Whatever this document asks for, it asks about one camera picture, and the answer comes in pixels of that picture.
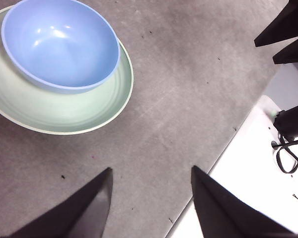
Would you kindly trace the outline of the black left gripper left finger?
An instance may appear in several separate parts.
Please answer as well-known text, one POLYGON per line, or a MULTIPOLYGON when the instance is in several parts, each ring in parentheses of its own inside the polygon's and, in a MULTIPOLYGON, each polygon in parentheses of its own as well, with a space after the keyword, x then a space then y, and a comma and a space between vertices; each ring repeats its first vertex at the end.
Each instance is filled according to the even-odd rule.
POLYGON ((100 238, 111 206, 113 170, 106 168, 68 199, 11 238, 100 238))

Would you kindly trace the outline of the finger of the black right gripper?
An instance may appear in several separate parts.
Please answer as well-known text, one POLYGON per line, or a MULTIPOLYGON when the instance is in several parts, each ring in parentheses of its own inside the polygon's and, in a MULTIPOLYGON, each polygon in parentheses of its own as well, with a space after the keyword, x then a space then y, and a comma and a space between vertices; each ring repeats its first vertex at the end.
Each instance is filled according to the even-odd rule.
POLYGON ((298 62, 298 39, 273 56, 274 64, 298 62))
POLYGON ((290 0, 278 16, 254 39, 256 47, 298 36, 298 0, 290 0))

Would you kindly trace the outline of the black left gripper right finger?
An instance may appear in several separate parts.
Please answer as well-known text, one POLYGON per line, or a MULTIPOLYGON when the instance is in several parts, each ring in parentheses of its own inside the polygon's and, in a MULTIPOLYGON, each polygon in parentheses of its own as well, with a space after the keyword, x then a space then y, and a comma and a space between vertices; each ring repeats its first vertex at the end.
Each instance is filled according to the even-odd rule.
POLYGON ((191 168, 194 207, 205 238, 298 238, 251 208, 197 166, 191 168))

